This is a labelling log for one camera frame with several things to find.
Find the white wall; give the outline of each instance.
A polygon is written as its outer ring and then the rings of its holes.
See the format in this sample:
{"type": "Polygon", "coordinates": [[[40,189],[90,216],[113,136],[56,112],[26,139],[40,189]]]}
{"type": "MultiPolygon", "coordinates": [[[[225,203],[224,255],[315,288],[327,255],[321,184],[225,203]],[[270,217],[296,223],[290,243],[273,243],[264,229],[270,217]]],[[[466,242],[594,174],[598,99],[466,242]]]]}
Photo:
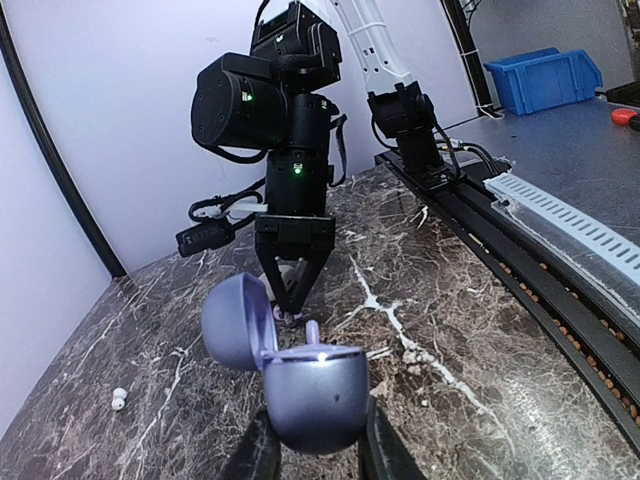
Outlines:
{"type": "MultiPolygon", "coordinates": [[[[586,50],[607,89],[633,81],[629,42],[615,0],[483,0],[472,34],[484,63],[557,47],[586,50]]],[[[493,80],[487,74],[494,101],[493,80]]]]}
{"type": "MultiPolygon", "coordinates": [[[[191,140],[198,72],[248,52],[259,0],[4,0],[43,115],[99,224],[129,270],[175,251],[196,200],[263,175],[191,140]]],[[[379,0],[397,45],[443,125],[475,115],[462,63],[436,0],[379,0]]],[[[270,12],[284,10],[274,0],[270,12]]],[[[350,171],[381,149],[369,132],[364,82],[342,33],[343,81],[326,95],[345,111],[350,171]]]]}
{"type": "Polygon", "coordinates": [[[0,437],[109,284],[0,60],[0,437]]]}

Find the white backdrop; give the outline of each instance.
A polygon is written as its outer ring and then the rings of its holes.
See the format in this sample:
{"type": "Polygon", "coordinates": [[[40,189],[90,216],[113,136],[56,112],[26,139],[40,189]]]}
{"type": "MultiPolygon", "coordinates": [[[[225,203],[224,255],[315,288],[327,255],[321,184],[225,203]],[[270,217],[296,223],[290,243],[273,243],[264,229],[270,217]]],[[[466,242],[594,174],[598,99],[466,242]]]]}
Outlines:
{"type": "MultiPolygon", "coordinates": [[[[129,270],[175,251],[175,233],[188,226],[193,201],[232,193],[263,175],[263,164],[237,166],[200,149],[189,124],[196,75],[226,51],[248,52],[259,3],[3,1],[52,135],[129,270]]],[[[266,16],[286,4],[274,0],[266,16]]],[[[473,117],[473,98],[440,2],[379,4],[401,56],[433,98],[440,123],[473,117]]],[[[345,133],[355,173],[371,167],[381,149],[369,131],[355,54],[337,29],[343,81],[323,93],[350,117],[345,133]]]]}
{"type": "Polygon", "coordinates": [[[0,61],[0,438],[110,281],[0,61]]]}

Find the black connector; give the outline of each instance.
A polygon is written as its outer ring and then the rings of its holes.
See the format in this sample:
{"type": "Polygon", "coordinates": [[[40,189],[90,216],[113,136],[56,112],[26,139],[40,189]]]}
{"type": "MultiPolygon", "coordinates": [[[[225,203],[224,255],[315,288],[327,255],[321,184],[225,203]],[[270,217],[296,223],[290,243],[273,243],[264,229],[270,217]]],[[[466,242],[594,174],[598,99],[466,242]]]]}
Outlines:
{"type": "Polygon", "coordinates": [[[226,218],[191,227],[176,235],[178,252],[187,258],[205,250],[217,250],[236,238],[233,225],[226,218]]]}

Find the marble table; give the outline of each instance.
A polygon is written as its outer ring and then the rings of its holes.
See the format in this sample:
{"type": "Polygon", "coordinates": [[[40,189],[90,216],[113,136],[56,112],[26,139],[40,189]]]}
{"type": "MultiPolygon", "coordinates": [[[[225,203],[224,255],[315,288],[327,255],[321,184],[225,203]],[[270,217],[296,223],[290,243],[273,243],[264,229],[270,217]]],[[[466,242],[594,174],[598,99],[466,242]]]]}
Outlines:
{"type": "MultiPolygon", "coordinates": [[[[380,167],[330,194],[337,248],[306,306],[323,340],[364,346],[372,394],[432,479],[639,479],[640,461],[535,321],[380,167]]],[[[209,290],[259,274],[251,228],[113,285],[0,442],[0,478],[215,478],[262,405],[260,375],[214,363],[209,290]],[[111,410],[111,392],[130,391],[111,410]]],[[[302,328],[279,326],[281,347],[302,328]]],[[[355,479],[355,449],[283,454],[284,479],[355,479]]]]}

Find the red object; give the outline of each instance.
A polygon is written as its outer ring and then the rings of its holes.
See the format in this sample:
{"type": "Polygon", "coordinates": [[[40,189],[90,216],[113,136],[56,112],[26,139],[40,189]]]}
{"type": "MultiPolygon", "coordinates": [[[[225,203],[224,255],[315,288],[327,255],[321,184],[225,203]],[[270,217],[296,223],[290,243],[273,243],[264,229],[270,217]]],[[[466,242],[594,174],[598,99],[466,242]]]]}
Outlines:
{"type": "Polygon", "coordinates": [[[631,119],[633,117],[636,117],[637,115],[638,112],[636,112],[635,110],[631,110],[630,108],[618,108],[617,110],[613,111],[613,113],[611,114],[611,118],[613,119],[613,123],[615,123],[616,125],[622,125],[623,127],[626,127],[627,125],[629,125],[631,119]]]}

